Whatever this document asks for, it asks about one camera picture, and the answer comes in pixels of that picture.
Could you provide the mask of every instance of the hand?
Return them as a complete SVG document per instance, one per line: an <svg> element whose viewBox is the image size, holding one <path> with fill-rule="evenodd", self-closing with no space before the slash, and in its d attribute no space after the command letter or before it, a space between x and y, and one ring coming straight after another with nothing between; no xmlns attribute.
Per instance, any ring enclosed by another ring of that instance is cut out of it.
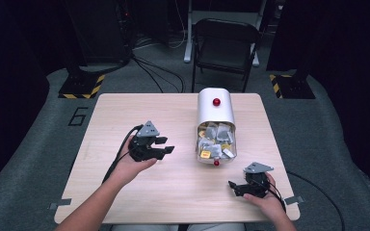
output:
<svg viewBox="0 0 370 231"><path fill-rule="evenodd" d="M275 179L268 172L266 172L266 175L270 182L270 190L276 192L274 187L276 185ZM245 193L243 197L245 197L250 203L258 206L262 213L273 222L287 217L280 201L272 193L268 192L263 198L247 193Z"/></svg>
<svg viewBox="0 0 370 231"><path fill-rule="evenodd" d="M155 158L142 162L134 161L134 159L132 159L132 157L128 154L128 144L131 142L132 138L133 136L131 136L124 144L119 156L120 160L107 181L117 181L121 182L123 185L126 185L130 183L142 170L153 166L157 162L157 159Z"/></svg>

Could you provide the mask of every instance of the table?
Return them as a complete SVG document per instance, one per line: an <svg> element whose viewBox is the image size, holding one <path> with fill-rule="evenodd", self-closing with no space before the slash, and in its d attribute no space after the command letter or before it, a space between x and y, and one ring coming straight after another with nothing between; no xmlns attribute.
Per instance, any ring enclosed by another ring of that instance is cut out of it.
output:
<svg viewBox="0 0 370 231"><path fill-rule="evenodd" d="M250 23L256 28L260 28L262 15L266 6L267 0L262 0L260 11L258 13L235 13L235 12L210 12L210 11L194 11L192 8L192 1L189 0L188 3L188 37L185 48L184 63L189 63L192 57L192 26L198 21L204 18L218 18L222 20L232 20L239 22ZM254 60L252 62L253 66L259 66L259 60L257 53L254 55Z"/></svg>
<svg viewBox="0 0 370 231"><path fill-rule="evenodd" d="M271 172L284 198L293 196L263 103L255 93L232 93L237 157L218 167L197 160L197 93L101 94L66 184L55 221L61 222L101 184L126 134L151 120L160 136L174 145L172 154L141 172L125 186L104 223L205 223L267 220L227 181L246 184L243 169L258 162ZM300 216L297 204L287 215Z"/></svg>

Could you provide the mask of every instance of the tape piece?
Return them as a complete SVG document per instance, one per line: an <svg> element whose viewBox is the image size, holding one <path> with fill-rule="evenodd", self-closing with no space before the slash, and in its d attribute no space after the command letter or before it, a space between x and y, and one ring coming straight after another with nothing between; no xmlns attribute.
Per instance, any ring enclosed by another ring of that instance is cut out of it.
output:
<svg viewBox="0 0 370 231"><path fill-rule="evenodd" d="M305 200L299 195L299 196L291 196L284 199L284 202L286 202L287 205L293 204L293 203L303 203Z"/></svg>
<svg viewBox="0 0 370 231"><path fill-rule="evenodd" d="M48 210L55 210L59 206L70 205L70 203L71 203L71 198L60 199L57 203L50 203L49 207L47 207L47 209Z"/></svg>

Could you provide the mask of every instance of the chair seat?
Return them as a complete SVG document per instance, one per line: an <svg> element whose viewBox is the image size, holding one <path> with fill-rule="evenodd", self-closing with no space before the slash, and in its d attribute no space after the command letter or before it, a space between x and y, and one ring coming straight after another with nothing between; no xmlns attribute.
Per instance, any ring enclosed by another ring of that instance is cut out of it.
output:
<svg viewBox="0 0 370 231"><path fill-rule="evenodd" d="M200 48L197 64L199 67L243 73L250 54L251 46L249 44L233 40L207 38Z"/></svg>

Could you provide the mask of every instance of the red knob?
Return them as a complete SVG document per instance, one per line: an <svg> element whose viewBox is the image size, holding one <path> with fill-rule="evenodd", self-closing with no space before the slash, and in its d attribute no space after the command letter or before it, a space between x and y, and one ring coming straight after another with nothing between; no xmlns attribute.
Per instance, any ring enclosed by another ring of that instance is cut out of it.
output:
<svg viewBox="0 0 370 231"><path fill-rule="evenodd" d="M214 105L214 106L219 106L219 105L221 105L221 100L220 100L219 98L215 98L215 99L213 100L213 105Z"/></svg>

